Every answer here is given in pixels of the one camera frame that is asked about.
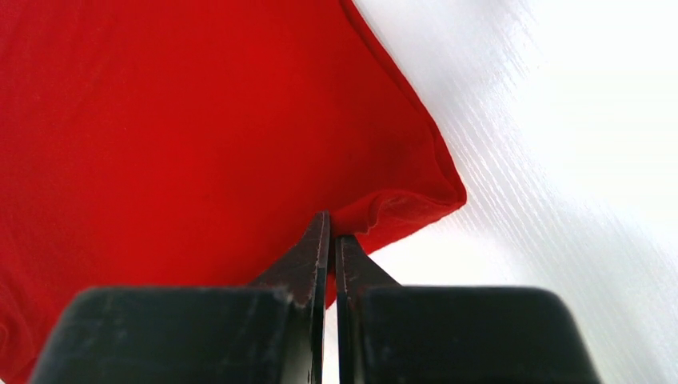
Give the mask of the red t shirt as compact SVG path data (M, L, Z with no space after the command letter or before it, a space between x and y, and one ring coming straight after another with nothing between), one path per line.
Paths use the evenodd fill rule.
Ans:
M1 4L1 378L108 285L246 284L328 211L374 252L462 207L352 1Z

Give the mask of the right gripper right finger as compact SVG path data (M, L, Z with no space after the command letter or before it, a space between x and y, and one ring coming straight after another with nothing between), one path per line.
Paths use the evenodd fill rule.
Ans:
M353 236L335 241L343 383L598 383L554 293L515 286L403 286Z

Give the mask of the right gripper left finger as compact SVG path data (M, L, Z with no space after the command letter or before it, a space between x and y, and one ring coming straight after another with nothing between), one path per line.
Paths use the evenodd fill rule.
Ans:
M319 383L331 220L247 286L123 287L80 293L33 383Z

